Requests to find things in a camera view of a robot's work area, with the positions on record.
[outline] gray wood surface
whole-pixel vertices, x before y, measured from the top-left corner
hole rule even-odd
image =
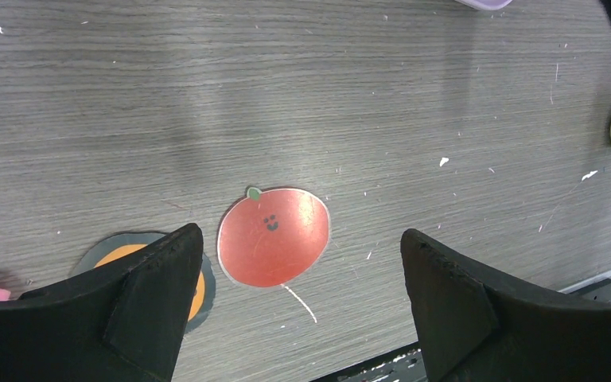
[[[545,287],[611,268],[595,1],[2,0],[0,27],[0,285],[197,222],[218,291],[176,381],[305,381],[414,341],[406,228]],[[317,324],[219,269],[248,185],[330,208],[335,244],[290,283]]]

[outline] smiley face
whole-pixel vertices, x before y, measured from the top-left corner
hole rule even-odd
[[[263,219],[263,223],[266,224],[266,228],[268,228],[268,231],[274,231],[278,229],[280,225],[279,222],[275,219],[275,215],[270,215],[270,219],[269,218]]]

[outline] orange and gray coaster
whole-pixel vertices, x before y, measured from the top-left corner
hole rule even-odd
[[[73,269],[71,276],[90,271],[93,268],[101,267],[110,261],[129,255],[145,246],[161,239],[165,236],[160,232],[136,232],[119,233],[97,243],[80,260]],[[206,255],[202,256],[202,267],[200,277],[196,286],[196,293],[193,296],[189,323],[186,325],[185,333],[198,327],[209,315],[216,295],[216,280],[212,273],[212,265]]]

